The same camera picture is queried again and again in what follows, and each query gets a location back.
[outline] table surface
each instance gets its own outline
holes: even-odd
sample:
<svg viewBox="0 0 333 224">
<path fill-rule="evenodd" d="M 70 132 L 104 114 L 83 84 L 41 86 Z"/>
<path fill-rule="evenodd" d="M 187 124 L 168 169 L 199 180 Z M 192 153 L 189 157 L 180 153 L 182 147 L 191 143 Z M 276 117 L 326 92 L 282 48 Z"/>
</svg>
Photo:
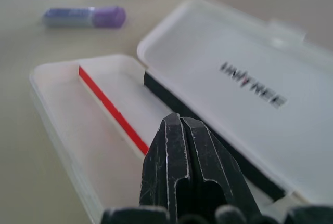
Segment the table surface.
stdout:
<svg viewBox="0 0 333 224">
<path fill-rule="evenodd" d="M 111 53 L 136 55 L 139 41 L 182 0 L 0 0 L 0 222 L 89 223 L 30 99 L 39 64 Z M 329 48 L 333 0 L 221 0 L 268 20 L 290 20 Z M 48 7 L 123 6 L 119 30 L 46 29 Z"/>
</svg>

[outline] marker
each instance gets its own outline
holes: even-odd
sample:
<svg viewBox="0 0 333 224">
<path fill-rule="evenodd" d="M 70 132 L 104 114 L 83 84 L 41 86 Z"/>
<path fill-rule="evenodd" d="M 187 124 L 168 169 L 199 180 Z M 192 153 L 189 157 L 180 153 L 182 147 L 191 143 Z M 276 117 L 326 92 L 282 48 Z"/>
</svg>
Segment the marker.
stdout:
<svg viewBox="0 0 333 224">
<path fill-rule="evenodd" d="M 119 28 L 126 19 L 122 7 L 50 8 L 43 15 L 49 27 Z"/>
</svg>

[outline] open lid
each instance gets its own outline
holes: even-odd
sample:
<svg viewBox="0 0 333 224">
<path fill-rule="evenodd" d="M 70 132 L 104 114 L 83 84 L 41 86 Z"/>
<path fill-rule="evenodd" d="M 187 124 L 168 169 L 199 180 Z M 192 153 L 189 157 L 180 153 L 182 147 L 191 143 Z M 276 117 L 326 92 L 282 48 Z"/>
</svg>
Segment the open lid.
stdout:
<svg viewBox="0 0 333 224">
<path fill-rule="evenodd" d="M 138 47 L 147 73 L 285 190 L 333 203 L 331 54 L 288 27 L 189 0 Z"/>
</svg>

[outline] purple cap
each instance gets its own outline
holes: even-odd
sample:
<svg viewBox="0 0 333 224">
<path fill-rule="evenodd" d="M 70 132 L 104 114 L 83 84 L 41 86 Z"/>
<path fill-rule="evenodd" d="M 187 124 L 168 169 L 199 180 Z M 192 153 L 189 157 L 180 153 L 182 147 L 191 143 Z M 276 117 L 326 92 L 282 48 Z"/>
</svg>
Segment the purple cap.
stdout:
<svg viewBox="0 0 333 224">
<path fill-rule="evenodd" d="M 125 19 L 126 13 L 122 7 L 96 8 L 93 14 L 93 25 L 96 28 L 119 28 Z"/>
</svg>

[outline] robotic claw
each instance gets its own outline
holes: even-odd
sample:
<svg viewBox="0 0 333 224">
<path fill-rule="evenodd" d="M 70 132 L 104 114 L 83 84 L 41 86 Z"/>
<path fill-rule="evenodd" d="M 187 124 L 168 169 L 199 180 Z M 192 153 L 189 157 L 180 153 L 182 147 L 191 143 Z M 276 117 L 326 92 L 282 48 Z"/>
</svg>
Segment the robotic claw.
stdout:
<svg viewBox="0 0 333 224">
<path fill-rule="evenodd" d="M 206 125 L 172 113 L 145 157 L 140 206 L 106 210 L 101 224 L 176 223 L 278 224 L 260 213 L 236 160 Z M 333 223 L 333 208 L 295 208 L 284 223 Z"/>
</svg>

